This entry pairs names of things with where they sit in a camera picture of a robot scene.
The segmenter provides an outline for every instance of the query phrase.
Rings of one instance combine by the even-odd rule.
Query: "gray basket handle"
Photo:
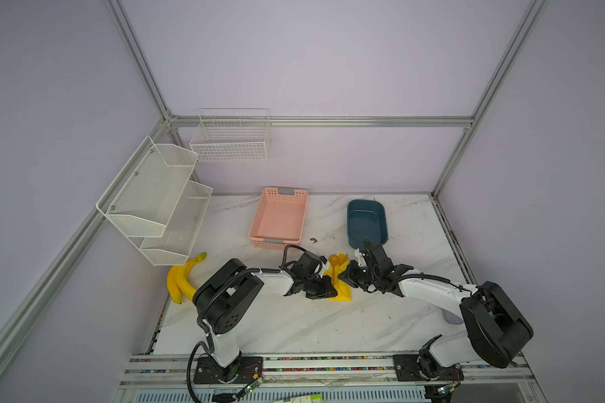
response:
[[[294,196],[296,194],[296,189],[294,188],[278,188],[278,194],[285,196]]]

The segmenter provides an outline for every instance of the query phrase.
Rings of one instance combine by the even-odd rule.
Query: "white wire basket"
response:
[[[113,186],[97,209],[154,265],[183,265],[195,244],[212,188],[191,181],[197,153],[174,144],[148,147],[116,196]]]
[[[200,109],[190,148],[202,163],[265,161],[271,147],[268,109]]]

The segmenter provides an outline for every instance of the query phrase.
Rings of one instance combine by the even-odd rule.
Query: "blue bin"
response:
[[[347,238],[354,249],[363,246],[363,237],[372,243],[388,241],[385,208],[374,200],[352,200],[347,205]]]

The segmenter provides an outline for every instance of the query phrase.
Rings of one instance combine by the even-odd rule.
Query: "robotic arm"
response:
[[[301,250],[302,256],[286,262],[289,248]],[[420,349],[415,372],[424,380],[436,379],[459,362],[484,359],[492,366],[507,367],[533,337],[529,323],[495,283],[453,284],[447,278],[414,273],[411,266],[394,265],[381,245],[367,239],[355,253],[357,259],[339,275],[348,285],[417,298],[463,319],[465,331],[439,334]],[[197,290],[193,297],[197,323],[206,334],[220,382],[232,382],[237,375],[241,352],[234,328],[258,293],[287,296],[304,291],[309,299],[335,297],[331,278],[322,275],[326,265],[324,257],[288,245],[278,269],[247,268],[231,259]]]

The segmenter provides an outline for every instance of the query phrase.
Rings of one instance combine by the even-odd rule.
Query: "black mounting plate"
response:
[[[419,375],[419,364],[417,364],[418,358],[419,354],[397,354],[392,356],[392,361],[394,362],[394,371],[397,373],[397,381],[406,382],[412,380],[425,380]],[[460,367],[453,365],[451,368],[457,371],[459,374],[459,379],[464,378],[464,374],[462,373]],[[452,382],[453,373],[451,371],[447,371],[444,375],[441,375],[436,380],[446,380],[448,382]]]
[[[240,370],[235,379],[225,385],[242,384],[246,385],[253,380],[254,374],[262,373],[263,358],[262,357],[242,357],[240,358]],[[195,368],[195,376],[193,383],[201,384],[221,384],[215,376],[213,362],[209,356],[202,356],[197,360],[197,368]]]

